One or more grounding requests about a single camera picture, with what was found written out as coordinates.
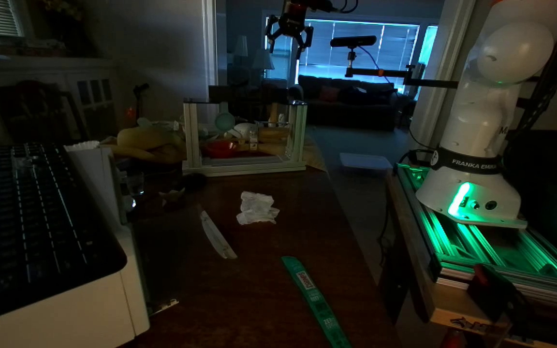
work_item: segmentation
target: crumpled tissue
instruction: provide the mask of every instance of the crumpled tissue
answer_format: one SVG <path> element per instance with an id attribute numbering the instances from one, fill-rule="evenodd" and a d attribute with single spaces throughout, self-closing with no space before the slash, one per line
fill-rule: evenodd
<path id="1" fill-rule="evenodd" d="M 244 191 L 240 198 L 242 204 L 240 206 L 241 213 L 236 216 L 240 225 L 248 225 L 254 222 L 272 222 L 279 215 L 279 210 L 273 208 L 274 198 L 265 194 Z"/>

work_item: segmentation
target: green led light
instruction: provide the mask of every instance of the green led light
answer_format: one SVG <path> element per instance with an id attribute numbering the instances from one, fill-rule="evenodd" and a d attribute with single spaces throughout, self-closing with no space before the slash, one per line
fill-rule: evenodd
<path id="1" fill-rule="evenodd" d="M 470 192 L 471 184 L 470 183 L 462 183 L 459 189 L 457 190 L 457 194 L 455 198 L 453 198 L 453 202 L 448 207 L 448 213 L 452 216 L 457 217 L 459 212 L 459 205 L 463 202 L 464 198 Z"/>

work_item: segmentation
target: floor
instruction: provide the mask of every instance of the floor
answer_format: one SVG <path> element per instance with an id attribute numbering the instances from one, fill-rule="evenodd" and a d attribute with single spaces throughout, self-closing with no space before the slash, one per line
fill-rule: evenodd
<path id="1" fill-rule="evenodd" d="M 351 130 L 322 126 L 307 127 L 325 160 L 332 187 L 350 222 L 371 276 L 376 284 L 381 275 L 381 251 L 377 238 L 385 218 L 384 176 L 373 170 L 356 170 L 341 165 L 339 154 L 384 156 L 395 163 L 405 152 L 408 135 L 403 130 Z M 394 239 L 392 222 L 384 234 L 386 245 Z"/>

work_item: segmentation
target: white printer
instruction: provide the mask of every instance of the white printer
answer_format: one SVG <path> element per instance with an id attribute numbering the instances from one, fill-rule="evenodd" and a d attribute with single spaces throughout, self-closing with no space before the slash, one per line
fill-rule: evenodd
<path id="1" fill-rule="evenodd" d="M 69 156 L 128 262 L 117 273 L 0 315 L 0 348 L 115 348 L 150 326 L 132 230 L 118 204 L 111 150 Z"/>

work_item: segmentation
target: green ruler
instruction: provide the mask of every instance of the green ruler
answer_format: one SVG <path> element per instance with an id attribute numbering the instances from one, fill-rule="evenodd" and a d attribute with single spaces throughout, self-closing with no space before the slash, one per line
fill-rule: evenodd
<path id="1" fill-rule="evenodd" d="M 338 325 L 338 320 L 334 317 L 332 309 L 323 298 L 321 291 L 315 286 L 311 277 L 302 266 L 301 262 L 292 256 L 283 256 L 281 258 L 283 264 L 287 267 L 287 271 L 292 275 L 293 281 L 302 291 L 303 296 L 307 300 L 309 307 L 313 311 L 313 315 L 318 320 L 325 337 L 327 337 L 333 348 L 351 348 L 351 344 L 347 341 L 345 333 Z"/>

